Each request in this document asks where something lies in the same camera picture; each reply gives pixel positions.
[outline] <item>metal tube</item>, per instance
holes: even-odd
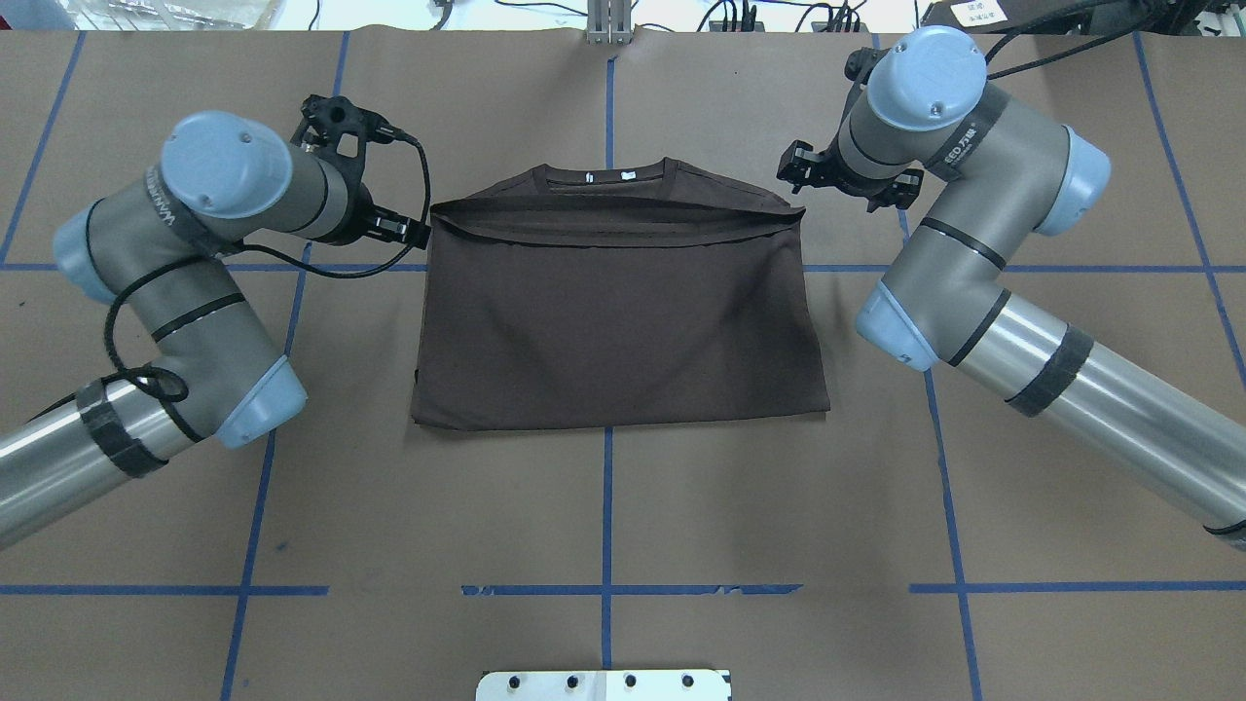
[[[1002,397],[1014,397],[1055,354],[1067,325],[1013,295],[959,369]],[[1120,461],[1209,529],[1246,522],[1246,428],[1110,347],[1095,342],[1042,416]]]
[[[191,447],[159,403],[130,382],[106,392],[127,433],[157,458]],[[0,438],[0,550],[128,481],[96,446],[72,402]]]

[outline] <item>white sticker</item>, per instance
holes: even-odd
[[[973,2],[961,2],[952,5],[952,14],[961,26],[982,26],[1008,21],[1008,15],[999,7],[996,0],[974,0]]]

